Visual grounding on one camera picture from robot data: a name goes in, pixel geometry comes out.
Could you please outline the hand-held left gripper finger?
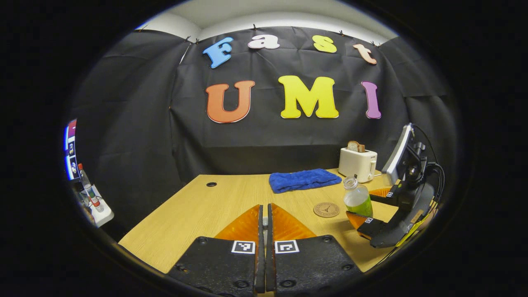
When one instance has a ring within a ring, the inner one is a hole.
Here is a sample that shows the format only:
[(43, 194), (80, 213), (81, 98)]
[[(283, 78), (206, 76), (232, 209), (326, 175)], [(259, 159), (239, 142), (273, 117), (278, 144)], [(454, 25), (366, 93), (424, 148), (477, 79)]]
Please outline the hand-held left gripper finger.
[(263, 206), (255, 205), (215, 237), (194, 239), (169, 275), (213, 295), (265, 291)]
[(315, 235), (288, 211), (268, 205), (266, 290), (274, 295), (343, 295), (362, 271), (337, 239)]

